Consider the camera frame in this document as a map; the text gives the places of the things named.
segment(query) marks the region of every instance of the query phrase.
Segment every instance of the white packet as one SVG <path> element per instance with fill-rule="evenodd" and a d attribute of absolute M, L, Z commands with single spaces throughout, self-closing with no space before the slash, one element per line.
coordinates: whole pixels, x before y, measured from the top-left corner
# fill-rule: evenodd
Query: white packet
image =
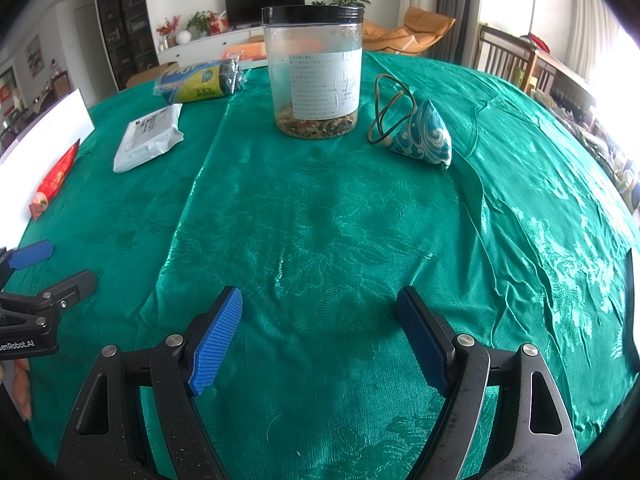
<path fill-rule="evenodd" d="M 124 173 L 168 152 L 184 139 L 178 131 L 182 104 L 156 110 L 130 122 L 113 159 L 113 171 Z"/>

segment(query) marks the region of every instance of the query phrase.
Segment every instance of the human hand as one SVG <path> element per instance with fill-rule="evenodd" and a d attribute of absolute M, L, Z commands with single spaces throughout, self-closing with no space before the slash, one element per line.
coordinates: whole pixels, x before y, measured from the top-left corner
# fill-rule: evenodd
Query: human hand
<path fill-rule="evenodd" d="M 33 413 L 31 412 L 31 383 L 27 372 L 29 371 L 29 362 L 27 359 L 16 359 L 14 361 L 14 397 L 18 401 L 20 413 L 27 420 L 31 420 Z M 4 368 L 0 366 L 0 384 L 4 379 Z"/>

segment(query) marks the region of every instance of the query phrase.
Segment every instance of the black display cabinet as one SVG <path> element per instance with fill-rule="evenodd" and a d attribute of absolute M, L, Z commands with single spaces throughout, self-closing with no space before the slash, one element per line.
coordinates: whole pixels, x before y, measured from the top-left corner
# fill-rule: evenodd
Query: black display cabinet
<path fill-rule="evenodd" d="M 119 90 L 131 76 L 158 66 L 146 0 L 96 0 L 102 38 Z"/>

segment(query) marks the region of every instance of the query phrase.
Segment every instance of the orange leather chair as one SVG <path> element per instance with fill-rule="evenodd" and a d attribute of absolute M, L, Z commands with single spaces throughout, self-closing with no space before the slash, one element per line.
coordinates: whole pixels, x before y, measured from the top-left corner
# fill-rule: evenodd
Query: orange leather chair
<path fill-rule="evenodd" d="M 456 20 L 449 16 L 409 7 L 401 27 L 386 30 L 364 20 L 362 23 L 362 47 L 373 52 L 389 52 L 417 56 L 437 43 Z"/>

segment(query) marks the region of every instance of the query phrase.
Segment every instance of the black lid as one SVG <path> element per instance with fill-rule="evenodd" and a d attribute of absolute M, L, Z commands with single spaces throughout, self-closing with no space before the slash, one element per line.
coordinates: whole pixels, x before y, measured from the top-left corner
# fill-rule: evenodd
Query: black lid
<path fill-rule="evenodd" d="M 287 5 L 262 9 L 263 25 L 313 25 L 315 23 L 357 25 L 362 23 L 363 19 L 362 7 Z"/>

